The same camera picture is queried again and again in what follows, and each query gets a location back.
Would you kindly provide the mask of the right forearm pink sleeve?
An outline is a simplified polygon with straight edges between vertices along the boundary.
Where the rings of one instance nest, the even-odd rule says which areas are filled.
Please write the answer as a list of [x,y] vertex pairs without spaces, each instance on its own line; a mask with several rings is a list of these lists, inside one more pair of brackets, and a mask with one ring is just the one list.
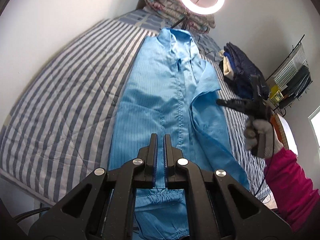
[[319,232],[319,191],[297,163],[297,156],[282,148],[266,159],[266,182],[273,192],[280,217],[298,239]]

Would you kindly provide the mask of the right hand white glove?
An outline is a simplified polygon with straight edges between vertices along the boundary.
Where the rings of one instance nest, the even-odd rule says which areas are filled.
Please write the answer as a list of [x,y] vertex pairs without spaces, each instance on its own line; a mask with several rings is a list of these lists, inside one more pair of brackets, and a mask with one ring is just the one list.
[[246,150],[253,155],[253,148],[258,146],[261,139],[265,138],[264,148],[255,155],[261,159],[270,159],[272,154],[278,153],[284,146],[278,140],[272,124],[266,120],[255,119],[246,121],[244,130]]

